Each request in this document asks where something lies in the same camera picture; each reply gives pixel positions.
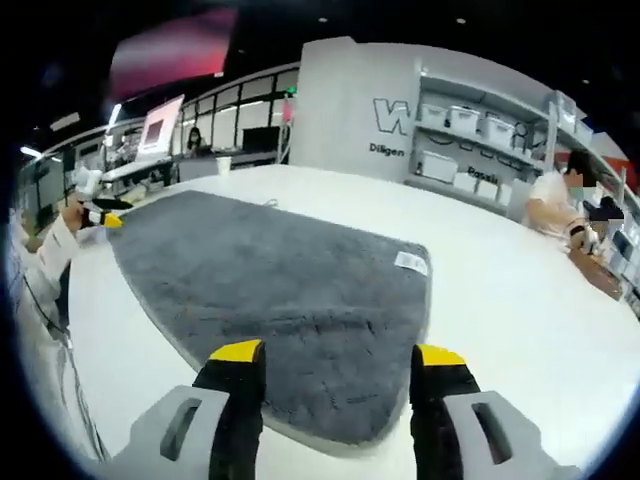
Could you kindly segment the person's left hand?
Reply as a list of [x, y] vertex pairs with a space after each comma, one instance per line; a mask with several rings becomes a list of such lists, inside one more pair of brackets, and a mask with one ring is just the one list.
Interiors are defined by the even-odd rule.
[[67, 205], [62, 206], [59, 211], [60, 217], [72, 234], [76, 234], [85, 227], [85, 207], [76, 199], [72, 199]]

